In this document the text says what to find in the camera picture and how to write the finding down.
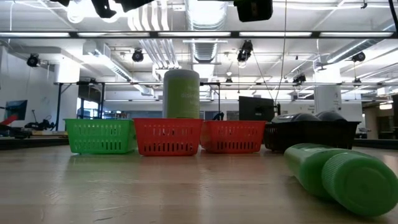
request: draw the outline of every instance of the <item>green plastic bottle lying down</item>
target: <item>green plastic bottle lying down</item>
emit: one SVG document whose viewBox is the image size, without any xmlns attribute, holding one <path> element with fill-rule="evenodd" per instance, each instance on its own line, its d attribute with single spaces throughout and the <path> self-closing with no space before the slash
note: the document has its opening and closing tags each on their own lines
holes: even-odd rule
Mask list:
<svg viewBox="0 0 398 224">
<path fill-rule="evenodd" d="M 379 159 L 347 149 L 298 144 L 285 151 L 289 169 L 310 194 L 336 200 L 363 216 L 379 216 L 398 202 L 398 180 Z"/>
</svg>

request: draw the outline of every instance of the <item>plastic basket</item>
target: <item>plastic basket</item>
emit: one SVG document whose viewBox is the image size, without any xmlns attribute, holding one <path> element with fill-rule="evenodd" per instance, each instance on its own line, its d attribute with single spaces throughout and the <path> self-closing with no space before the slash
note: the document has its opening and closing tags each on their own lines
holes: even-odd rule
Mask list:
<svg viewBox="0 0 398 224">
<path fill-rule="evenodd" d="M 201 119 L 134 118 L 143 156 L 192 156 L 198 152 Z"/>
<path fill-rule="evenodd" d="M 66 119 L 73 153 L 122 154 L 137 147 L 131 120 Z"/>
<path fill-rule="evenodd" d="M 359 122 L 339 121 L 270 123 L 264 132 L 264 144 L 273 151 L 285 151 L 299 143 L 351 149 L 358 124 Z"/>
<path fill-rule="evenodd" d="M 265 121 L 205 121 L 201 146 L 211 153 L 258 152 L 265 125 Z"/>
</svg>

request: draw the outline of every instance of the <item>wooden table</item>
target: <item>wooden table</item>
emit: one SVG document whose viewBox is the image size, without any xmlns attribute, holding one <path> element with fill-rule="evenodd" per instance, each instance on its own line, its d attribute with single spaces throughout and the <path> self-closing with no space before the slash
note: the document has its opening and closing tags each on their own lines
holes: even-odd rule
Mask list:
<svg viewBox="0 0 398 224">
<path fill-rule="evenodd" d="M 398 174 L 398 151 L 357 149 Z M 73 155 L 0 151 L 0 223 L 398 223 L 312 197 L 281 154 Z"/>
</svg>

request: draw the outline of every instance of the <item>green cylindrical container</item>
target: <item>green cylindrical container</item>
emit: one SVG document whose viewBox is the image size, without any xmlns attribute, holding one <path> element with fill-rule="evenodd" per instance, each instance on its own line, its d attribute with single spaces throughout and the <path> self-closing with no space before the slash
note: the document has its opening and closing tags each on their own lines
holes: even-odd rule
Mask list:
<svg viewBox="0 0 398 224">
<path fill-rule="evenodd" d="M 199 118 L 199 74 L 192 70 L 169 70 L 164 75 L 163 117 Z"/>
<path fill-rule="evenodd" d="M 333 200 L 323 187 L 322 168 L 328 159 L 344 152 L 350 152 L 350 150 L 301 143 L 286 149 L 284 157 L 289 169 L 305 190 L 317 197 Z"/>
<path fill-rule="evenodd" d="M 288 148 L 284 157 L 309 193 L 334 199 L 351 212 L 378 216 L 398 202 L 398 180 L 383 162 L 367 154 L 316 144 Z"/>
<path fill-rule="evenodd" d="M 342 153 L 329 159 L 322 170 L 326 191 L 349 211 L 375 217 L 398 202 L 398 180 L 382 161 L 371 156 Z"/>
</svg>

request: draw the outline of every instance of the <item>computer monitor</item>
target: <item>computer monitor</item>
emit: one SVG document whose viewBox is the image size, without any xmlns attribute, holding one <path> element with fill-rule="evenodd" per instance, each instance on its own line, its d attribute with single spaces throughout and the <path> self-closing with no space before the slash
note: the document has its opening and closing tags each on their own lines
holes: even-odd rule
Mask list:
<svg viewBox="0 0 398 224">
<path fill-rule="evenodd" d="M 239 97 L 240 121 L 271 121 L 274 116 L 274 100 L 246 96 Z"/>
</svg>

